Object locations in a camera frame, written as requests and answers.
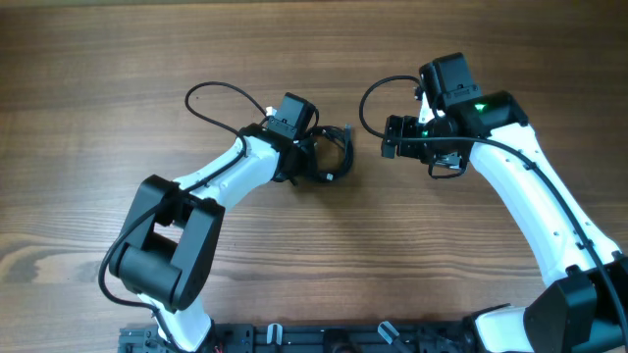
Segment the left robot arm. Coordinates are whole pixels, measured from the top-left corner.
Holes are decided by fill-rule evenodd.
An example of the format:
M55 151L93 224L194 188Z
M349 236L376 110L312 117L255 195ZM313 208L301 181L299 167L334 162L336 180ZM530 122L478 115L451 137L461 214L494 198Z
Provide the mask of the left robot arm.
M224 217L253 189L304 174L315 159L313 132L252 124L200 170L174 180L145 179L101 263L103 294L119 305L151 311L166 349L205 349L213 321L199 294Z

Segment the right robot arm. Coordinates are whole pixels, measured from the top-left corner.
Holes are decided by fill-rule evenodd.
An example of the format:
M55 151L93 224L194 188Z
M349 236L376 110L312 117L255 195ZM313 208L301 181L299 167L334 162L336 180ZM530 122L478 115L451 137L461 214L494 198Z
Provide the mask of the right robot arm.
M387 120L382 153L444 177L475 169L524 234L545 284L525 307L476 315L484 352L604 352L627 343L627 258L551 167L528 116L508 92L485 94L463 55L421 67L415 117Z

